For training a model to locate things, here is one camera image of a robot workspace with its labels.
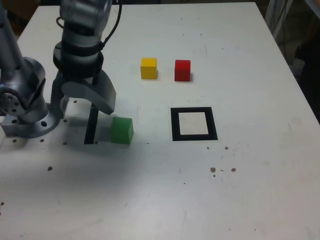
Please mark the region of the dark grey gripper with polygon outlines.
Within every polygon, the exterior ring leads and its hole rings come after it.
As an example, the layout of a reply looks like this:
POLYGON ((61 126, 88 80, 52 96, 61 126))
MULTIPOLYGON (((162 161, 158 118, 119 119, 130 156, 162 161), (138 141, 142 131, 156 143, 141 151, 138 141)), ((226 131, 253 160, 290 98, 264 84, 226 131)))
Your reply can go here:
POLYGON ((107 115, 115 110, 116 91, 108 77, 101 70, 93 76, 59 70, 52 83, 50 106, 54 116, 65 118, 69 97, 90 101, 97 109, 107 115))

